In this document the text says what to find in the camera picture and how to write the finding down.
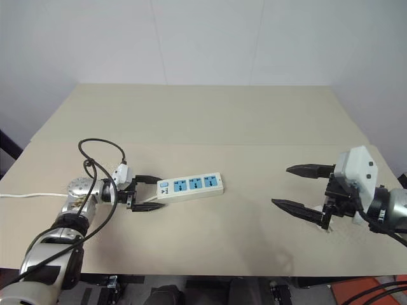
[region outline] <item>power strip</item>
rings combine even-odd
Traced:
[[[157,182],[157,202],[172,203],[223,194],[220,173],[205,173]]]

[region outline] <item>beige table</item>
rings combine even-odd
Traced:
[[[147,107],[134,98],[141,94],[137,93],[139,90],[145,99],[149,97],[148,92],[156,94],[156,111],[169,101],[186,103],[180,97],[182,88],[156,87],[161,92],[177,92],[177,98],[166,100],[158,99],[161,95],[154,93],[153,88],[80,86],[33,138],[0,183],[0,193],[64,193],[71,179],[84,176],[81,167],[83,158],[76,143],[82,137],[94,135],[92,132],[98,137],[118,138],[117,142],[126,150],[128,164],[140,174],[169,178],[205,172],[222,173],[226,187],[222,196],[173,203],[152,213],[132,213],[124,207],[118,208],[111,222],[85,244],[83,272],[269,276],[357,276],[407,272],[403,246],[386,236],[370,233],[366,225],[356,226],[349,218],[334,217],[333,231],[327,233],[313,224],[291,217],[270,203],[270,198],[290,198],[309,207],[322,204],[327,180],[302,179],[286,173],[286,167],[298,163],[332,164],[340,152],[359,144],[366,144],[378,163],[378,183],[389,188],[399,186],[379,152],[368,145],[327,88],[187,87],[185,90],[189,96],[192,97],[195,91],[195,95],[200,97],[198,100],[215,91],[211,100],[221,105],[219,121],[214,119],[213,122],[220,122],[219,113],[227,122],[216,137],[206,137],[205,124],[200,124],[210,119],[210,112],[194,114],[197,123],[194,138],[191,138],[193,133],[188,128],[180,134],[168,132],[172,125],[185,125],[193,115],[192,109],[185,110],[184,116],[178,116],[176,121],[163,118],[153,126],[141,124],[146,119],[138,114],[139,119],[134,119],[134,133],[138,140],[134,140],[132,131],[126,128],[123,130],[125,135],[114,136],[113,132],[107,131],[100,119],[101,116],[109,117],[113,110],[106,104],[107,97],[112,100],[115,97],[115,108],[125,119],[130,114],[124,108]],[[252,91],[257,97],[247,101],[256,107],[251,109],[240,100],[239,107],[244,111],[239,112],[233,108],[232,101],[227,107],[221,98],[230,95],[237,98],[245,90]],[[265,102],[265,93],[277,110]],[[154,108],[150,106],[153,98],[149,99],[148,107]],[[278,101],[281,99],[286,102],[280,104]],[[94,108],[96,100],[100,103],[97,109]],[[311,107],[302,106],[302,112],[293,112],[291,108],[301,101]],[[87,123],[81,122],[83,115],[75,111],[79,105],[86,112],[95,109],[94,113],[99,115],[88,115]],[[320,105],[325,114],[319,111]],[[234,115],[226,115],[228,108]],[[280,126],[279,130],[270,130],[269,137],[259,128],[259,119],[266,118],[266,112],[271,113],[273,119],[263,122],[262,128]],[[297,122],[302,116],[308,117],[308,123],[289,125],[285,123],[289,115],[294,116]],[[325,120],[326,116],[331,116],[333,123],[316,136],[311,134],[309,131],[318,130],[318,122]],[[241,127],[241,121],[248,117],[254,123]],[[70,121],[74,126],[71,131],[67,130]],[[92,132],[84,130],[81,134],[85,126],[89,126]],[[114,129],[119,130],[123,126],[129,127],[130,123],[125,120],[122,125],[117,123]],[[297,137],[290,126],[297,129],[302,137]],[[255,139],[250,143],[249,136],[243,136],[241,142],[236,135],[228,137],[228,130],[233,130],[233,127]],[[151,138],[147,138],[140,128],[146,133],[151,132]],[[159,131],[167,132],[170,138],[164,141],[162,134],[156,133]],[[335,134],[335,137],[328,137],[329,134]],[[313,145],[305,145],[305,137]],[[87,144],[86,150],[110,171],[120,158],[114,149],[104,144]],[[137,195],[143,199],[151,192],[151,188],[140,186]],[[63,198],[0,199],[1,267],[19,268],[26,246],[38,232],[48,228],[63,202]],[[108,205],[98,207],[91,229],[103,221],[109,209]]]

